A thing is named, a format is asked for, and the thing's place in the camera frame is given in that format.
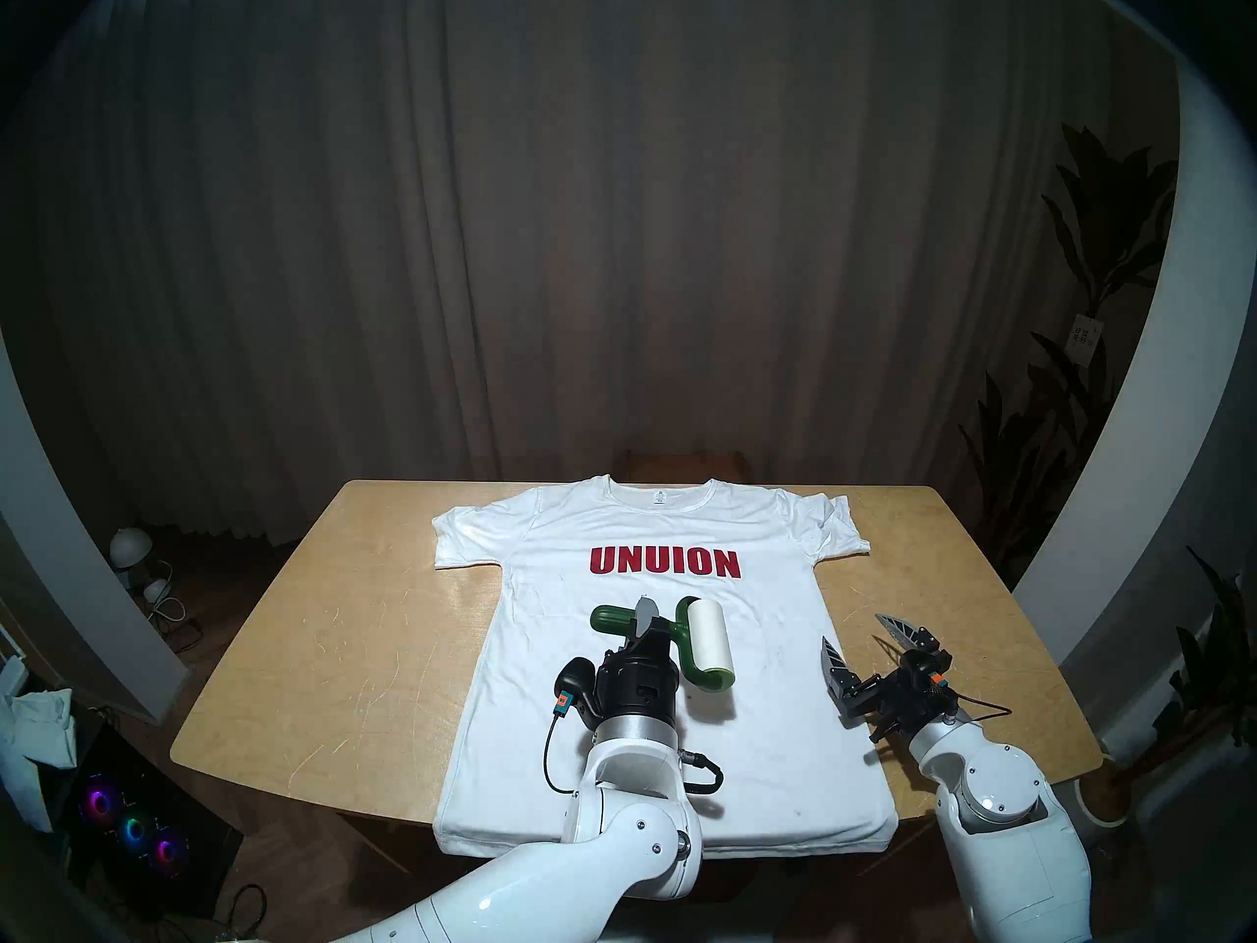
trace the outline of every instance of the lint roller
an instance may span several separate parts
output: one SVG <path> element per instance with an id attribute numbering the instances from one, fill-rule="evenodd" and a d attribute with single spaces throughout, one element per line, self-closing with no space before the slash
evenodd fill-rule
<path id="1" fill-rule="evenodd" d="M 642 601 L 654 611 L 650 598 Z M 636 620 L 632 609 L 616 605 L 600 605 L 590 615 L 590 625 L 608 635 L 628 635 Z M 669 636 L 676 642 L 681 675 L 706 693 L 723 693 L 733 685 L 733 653 L 719 601 L 684 597 L 676 602 L 676 621 L 666 624 Z"/>

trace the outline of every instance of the rgb fan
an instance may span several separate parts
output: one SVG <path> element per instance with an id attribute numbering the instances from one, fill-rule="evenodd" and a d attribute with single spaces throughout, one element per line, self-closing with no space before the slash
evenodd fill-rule
<path id="1" fill-rule="evenodd" d="M 157 832 L 157 844 L 152 851 L 153 868 L 172 879 L 187 866 L 187 841 L 171 829 Z"/>
<path id="2" fill-rule="evenodd" d="M 112 829 L 122 813 L 122 795 L 108 781 L 93 778 L 83 791 L 79 816 L 93 827 Z"/>
<path id="3" fill-rule="evenodd" d="M 157 824 L 138 807 L 128 807 L 118 819 L 118 844 L 132 855 L 143 855 L 152 847 Z"/>

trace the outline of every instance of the wooden table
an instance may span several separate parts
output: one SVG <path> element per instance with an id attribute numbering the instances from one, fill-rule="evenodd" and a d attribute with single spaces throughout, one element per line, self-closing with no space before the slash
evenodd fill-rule
<path id="1" fill-rule="evenodd" d="M 175 738 L 171 759 L 341 811 L 431 824 L 498 567 L 435 571 L 431 519 L 529 483 L 353 482 L 258 602 Z M 860 675 L 895 664 L 876 612 L 929 626 L 960 693 L 1013 709 L 987 736 L 1026 749 L 1051 782 L 1100 766 L 1065 680 L 1012 595 L 939 495 L 923 487 L 789 487 L 846 493 L 867 557 L 816 567 Z M 820 675 L 817 658 L 817 675 Z M 882 744 L 901 819 L 934 786 L 901 743 Z"/>

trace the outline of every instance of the curtain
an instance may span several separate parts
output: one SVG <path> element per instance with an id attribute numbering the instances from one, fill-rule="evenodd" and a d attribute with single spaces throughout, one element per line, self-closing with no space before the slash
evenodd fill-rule
<path id="1" fill-rule="evenodd" d="M 962 494 L 955 422 L 1073 293 L 1094 0 L 96 0 L 0 187 L 151 523 L 622 448 Z"/>

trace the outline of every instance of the white t-shirt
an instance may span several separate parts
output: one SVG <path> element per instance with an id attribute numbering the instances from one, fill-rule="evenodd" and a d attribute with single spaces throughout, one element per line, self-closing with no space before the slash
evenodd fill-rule
<path id="1" fill-rule="evenodd" d="M 542 775 L 554 678 L 577 655 L 598 665 L 623 644 L 590 627 L 596 606 L 631 609 L 642 595 L 665 617 L 686 595 L 724 609 L 737 681 L 709 694 L 683 679 L 676 697 L 681 746 L 724 771 L 719 792 L 693 798 L 704 855 L 886 847 L 897 819 L 869 729 L 843 727 L 821 674 L 821 636 L 835 634 L 812 567 L 869 551 L 846 497 L 716 480 L 637 489 L 597 477 L 455 507 L 432 526 L 436 567 L 502 565 L 441 790 L 444 851 L 493 856 L 559 837 L 567 801 Z M 590 743 L 579 717 L 558 722 L 556 785 L 574 787 Z"/>

